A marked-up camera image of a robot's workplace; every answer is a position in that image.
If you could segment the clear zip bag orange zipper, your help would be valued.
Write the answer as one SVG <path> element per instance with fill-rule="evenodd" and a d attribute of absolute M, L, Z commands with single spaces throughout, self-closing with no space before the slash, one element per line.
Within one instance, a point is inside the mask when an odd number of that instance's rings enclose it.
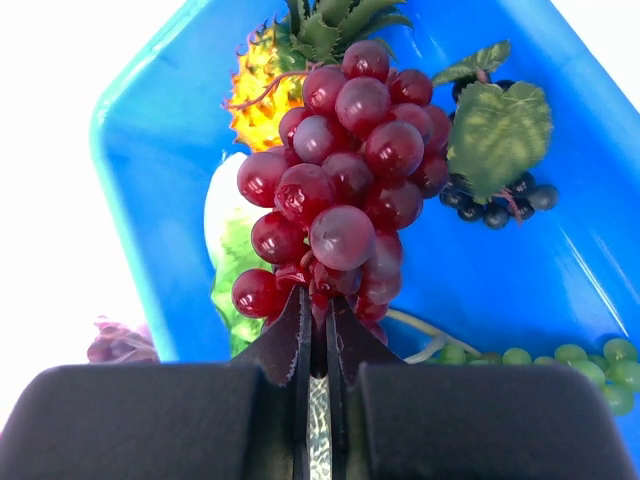
<path fill-rule="evenodd" d="M 146 324 L 128 326 L 99 316 L 94 322 L 98 334 L 86 355 L 92 364 L 158 364 L 160 362 Z"/>

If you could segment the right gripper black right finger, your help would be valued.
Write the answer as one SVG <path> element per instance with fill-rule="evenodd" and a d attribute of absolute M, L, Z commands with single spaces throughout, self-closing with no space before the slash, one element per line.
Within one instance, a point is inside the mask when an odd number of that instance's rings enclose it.
<path fill-rule="evenodd" d="M 336 479 L 634 479 L 595 385 L 565 366 L 410 365 L 335 299 Z"/>

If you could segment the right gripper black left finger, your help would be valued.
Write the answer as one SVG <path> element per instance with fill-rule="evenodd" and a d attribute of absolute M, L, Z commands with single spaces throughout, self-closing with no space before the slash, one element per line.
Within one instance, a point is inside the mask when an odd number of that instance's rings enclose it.
<path fill-rule="evenodd" d="M 280 318 L 226 363 L 40 373 L 1 437 L 5 479 L 306 479 L 311 315 Z"/>

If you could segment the blue black grape bunch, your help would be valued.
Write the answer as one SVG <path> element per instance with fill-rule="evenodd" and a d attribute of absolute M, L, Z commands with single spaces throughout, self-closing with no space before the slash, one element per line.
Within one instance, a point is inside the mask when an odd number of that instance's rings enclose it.
<path fill-rule="evenodd" d="M 432 84 L 463 85 L 447 140 L 449 171 L 478 203 L 506 200 L 521 223 L 511 186 L 547 155 L 553 122 L 541 87 L 516 81 L 504 88 L 489 81 L 511 49 L 508 39 L 493 43 L 436 73 Z"/>

